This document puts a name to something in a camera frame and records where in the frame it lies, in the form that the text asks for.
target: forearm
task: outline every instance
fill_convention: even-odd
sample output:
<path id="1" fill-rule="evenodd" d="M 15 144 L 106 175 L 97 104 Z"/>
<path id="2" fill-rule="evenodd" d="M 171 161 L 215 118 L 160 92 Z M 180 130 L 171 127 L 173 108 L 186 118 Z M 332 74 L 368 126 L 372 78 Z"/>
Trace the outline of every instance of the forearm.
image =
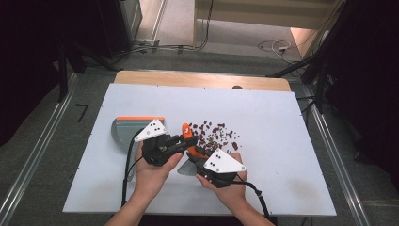
<path id="1" fill-rule="evenodd" d="M 140 196 L 134 192 L 130 200 L 105 225 L 138 225 L 151 201 L 151 198 Z"/>
<path id="2" fill-rule="evenodd" d="M 238 218 L 243 225 L 251 226 L 269 226 L 272 224 L 267 218 L 261 215 L 256 209 L 254 209 L 247 201 L 243 200 L 240 203 L 234 205 L 226 205 L 229 210 Z"/>

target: white board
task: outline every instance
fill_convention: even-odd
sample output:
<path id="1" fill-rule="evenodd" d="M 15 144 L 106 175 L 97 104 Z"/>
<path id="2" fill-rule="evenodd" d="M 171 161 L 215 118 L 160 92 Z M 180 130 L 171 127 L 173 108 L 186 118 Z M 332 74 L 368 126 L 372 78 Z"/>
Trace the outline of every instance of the white board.
<path id="1" fill-rule="evenodd" d="M 112 213 L 120 209 L 126 152 L 110 133 L 117 116 L 163 116 L 171 135 L 179 135 L 184 122 L 225 123 L 236 133 L 247 180 L 263 192 L 270 214 L 336 215 L 292 92 L 124 84 L 108 88 L 64 212 Z M 176 169 L 146 213 L 231 214 L 195 177 L 182 176 Z M 129 183 L 127 198 L 133 188 L 134 182 Z M 249 187 L 247 199 L 262 212 Z"/>

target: person's left hand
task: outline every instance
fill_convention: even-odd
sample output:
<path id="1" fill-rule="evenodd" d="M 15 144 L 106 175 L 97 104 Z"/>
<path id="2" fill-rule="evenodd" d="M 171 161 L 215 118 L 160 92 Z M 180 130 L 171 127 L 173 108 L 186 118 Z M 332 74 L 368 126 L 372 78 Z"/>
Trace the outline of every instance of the person's left hand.
<path id="1" fill-rule="evenodd" d="M 143 142 L 138 144 L 136 160 L 142 156 Z M 162 167 L 149 165 L 146 160 L 141 159 L 136 163 L 136 187 L 134 193 L 152 200 L 161 190 L 165 180 L 169 176 L 179 161 L 182 159 L 181 153 L 174 154 Z"/>

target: cable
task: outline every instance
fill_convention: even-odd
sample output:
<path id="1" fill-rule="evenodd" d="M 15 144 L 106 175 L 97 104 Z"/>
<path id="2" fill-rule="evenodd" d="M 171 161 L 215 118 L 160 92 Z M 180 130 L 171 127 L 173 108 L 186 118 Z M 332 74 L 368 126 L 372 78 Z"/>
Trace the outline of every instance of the cable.
<path id="1" fill-rule="evenodd" d="M 297 97 L 296 99 L 299 100 L 308 100 L 308 99 L 315 99 L 316 96 L 306 96 L 306 97 Z"/>
<path id="2" fill-rule="evenodd" d="M 283 49 L 280 49 L 280 48 L 279 48 L 279 50 L 282 50 L 282 54 L 280 55 L 280 54 L 278 54 L 278 53 L 276 52 L 276 50 L 274 49 L 274 45 L 275 45 L 276 42 L 280 43 L 281 41 L 285 41 L 285 42 L 287 42 L 289 45 L 288 45 L 288 46 L 285 46 L 285 47 L 280 47 L 280 48 L 283 48 Z M 284 57 L 282 57 L 282 55 L 285 53 L 285 50 L 288 49 L 288 48 L 290 48 L 290 46 L 291 46 L 291 43 L 290 43 L 289 41 L 287 41 L 287 40 L 275 40 L 275 41 L 273 41 L 273 43 L 272 43 L 272 50 L 273 50 L 273 52 L 274 52 L 280 59 L 284 60 L 285 62 L 287 62 L 287 63 L 289 63 L 289 64 L 294 64 L 293 62 L 288 61 L 288 60 L 284 59 Z"/>
<path id="3" fill-rule="evenodd" d="M 293 46 L 292 48 L 297 48 L 298 46 L 303 45 L 303 44 L 305 44 L 306 42 L 308 42 L 308 40 L 316 33 L 316 31 L 317 31 L 321 26 L 323 26 L 323 25 L 326 24 L 329 20 L 331 20 L 333 14 L 334 14 L 334 10 L 332 10 L 331 14 L 329 14 L 328 19 L 327 19 L 326 21 L 322 22 L 319 26 L 317 26 L 317 28 L 314 29 L 313 32 L 311 32 L 311 35 L 308 36 L 308 38 L 307 38 L 304 42 L 298 44 L 297 46 Z"/>
<path id="4" fill-rule="evenodd" d="M 240 175 L 237 174 L 237 177 L 238 177 L 241 181 L 244 181 L 243 178 L 240 177 Z"/>
<path id="5" fill-rule="evenodd" d="M 311 98 L 311 99 L 313 99 L 313 100 L 312 100 L 311 102 L 309 102 L 309 103 L 308 103 L 308 106 L 305 107 L 305 109 L 303 109 L 303 110 L 301 111 L 301 113 L 303 113 L 303 112 L 306 111 L 306 117 L 305 117 L 305 125 L 306 125 L 306 128 L 308 128 L 309 114 L 311 114 L 311 107 L 312 107 L 314 104 L 316 104 L 315 97 L 314 97 L 314 98 Z"/>
<path id="6" fill-rule="evenodd" d="M 246 181 L 232 181 L 231 183 L 235 184 L 235 185 L 245 185 L 245 186 L 249 186 L 250 188 L 252 188 L 255 191 L 255 194 L 258 196 L 259 201 L 261 202 L 264 217 L 267 218 L 268 220 L 271 220 L 269 211 L 267 210 L 266 203 L 264 202 L 264 198 L 262 196 L 261 190 L 258 190 L 254 184 L 252 184 L 250 182 L 246 182 Z"/>
<path id="7" fill-rule="evenodd" d="M 308 219 L 308 217 L 304 217 L 300 226 L 304 226 L 307 219 Z"/>
<path id="8" fill-rule="evenodd" d="M 207 22 L 206 22 L 205 40 L 201 43 L 200 46 L 196 46 L 194 48 L 191 45 L 158 45 L 158 46 L 151 46 L 149 44 L 140 43 L 138 47 L 132 49 L 131 51 L 122 53 L 121 55 L 127 55 L 127 54 L 130 54 L 130 53 L 140 52 L 140 51 L 148 50 L 148 49 L 163 49 L 163 50 L 178 50 L 178 51 L 180 51 L 180 50 L 200 51 L 200 50 L 202 50 L 205 47 L 206 43 L 208 42 L 209 23 L 211 21 L 213 7 L 214 7 L 214 0 L 212 0 L 211 6 L 209 7 L 208 18 L 207 18 Z"/>
<path id="9" fill-rule="evenodd" d="M 129 168 L 130 165 L 130 156 L 132 155 L 132 148 L 133 148 L 133 144 L 135 143 L 135 138 L 137 137 L 137 135 L 143 131 L 144 128 L 139 129 L 135 135 L 132 137 L 132 139 L 130 140 L 130 144 L 129 144 L 129 149 L 127 152 L 127 157 L 126 157 L 126 166 L 125 166 L 125 173 L 124 173 L 124 178 L 123 178 L 123 185 L 122 185 L 122 201 L 121 201 L 121 206 L 122 207 L 125 203 L 126 203 L 126 190 L 127 190 L 127 178 L 129 177 L 129 172 L 132 169 L 132 167 L 142 158 L 142 156 L 140 158 L 138 158 L 136 160 L 136 162 L 133 164 L 132 167 Z"/>
<path id="10" fill-rule="evenodd" d="M 124 55 L 116 55 L 116 56 L 120 56 L 120 57 L 118 59 L 115 59 L 113 62 L 109 62 L 109 65 L 114 66 L 116 63 L 120 62 L 126 55 L 124 54 Z M 85 63 L 92 67 L 103 66 L 99 63 L 92 63 L 92 62 L 87 62 L 87 61 L 85 61 Z"/>

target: tabletop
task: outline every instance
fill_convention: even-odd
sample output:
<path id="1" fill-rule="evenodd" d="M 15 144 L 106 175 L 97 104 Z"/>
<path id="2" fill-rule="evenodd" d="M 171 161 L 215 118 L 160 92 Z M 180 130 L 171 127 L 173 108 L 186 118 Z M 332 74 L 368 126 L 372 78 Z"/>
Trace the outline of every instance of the tabletop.
<path id="1" fill-rule="evenodd" d="M 222 150 L 232 151 L 236 143 L 249 172 L 247 179 L 263 192 L 270 215 L 336 215 L 295 95 L 284 79 L 177 72 L 117 75 L 105 94 L 64 212 L 119 210 L 126 150 L 113 140 L 110 127 L 116 117 L 127 115 L 165 117 L 171 135 L 180 134 L 184 122 L 206 124 L 209 131 L 223 123 L 232 136 L 226 138 L 228 145 Z M 134 183 L 129 183 L 128 194 Z M 248 188 L 246 193 L 247 200 L 262 212 L 254 192 Z M 146 213 L 231 214 L 195 177 L 182 176 L 176 170 Z"/>

